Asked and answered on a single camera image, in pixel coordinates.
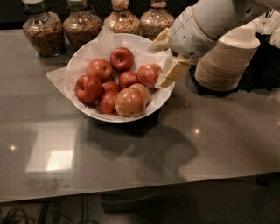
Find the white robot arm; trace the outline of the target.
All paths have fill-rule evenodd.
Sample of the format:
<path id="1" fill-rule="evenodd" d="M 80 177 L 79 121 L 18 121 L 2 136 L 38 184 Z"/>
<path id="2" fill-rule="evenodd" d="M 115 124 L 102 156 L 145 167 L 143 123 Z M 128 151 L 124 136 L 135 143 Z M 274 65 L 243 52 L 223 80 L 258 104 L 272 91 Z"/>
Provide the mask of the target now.
<path id="1" fill-rule="evenodd" d="M 156 86 L 169 87 L 212 50 L 220 37 L 271 9 L 280 11 L 280 0 L 199 0 L 187 7 L 148 48 L 150 53 L 171 49 L 177 54 L 166 61 Z"/>

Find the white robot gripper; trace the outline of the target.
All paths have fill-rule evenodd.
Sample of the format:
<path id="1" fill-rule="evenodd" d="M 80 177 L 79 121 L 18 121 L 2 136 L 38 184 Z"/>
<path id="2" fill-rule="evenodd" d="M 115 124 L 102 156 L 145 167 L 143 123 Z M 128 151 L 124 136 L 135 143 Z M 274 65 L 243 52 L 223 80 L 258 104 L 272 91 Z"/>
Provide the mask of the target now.
<path id="1" fill-rule="evenodd" d="M 156 87 L 168 88 L 186 75 L 191 64 L 197 64 L 200 58 L 216 46 L 216 43 L 216 40 L 212 40 L 203 32 L 194 15 L 194 8 L 187 7 L 175 19 L 172 28 L 162 30 L 148 47 L 149 53 L 162 52 L 171 47 L 179 55 L 167 59 L 163 72 L 157 79 Z"/>

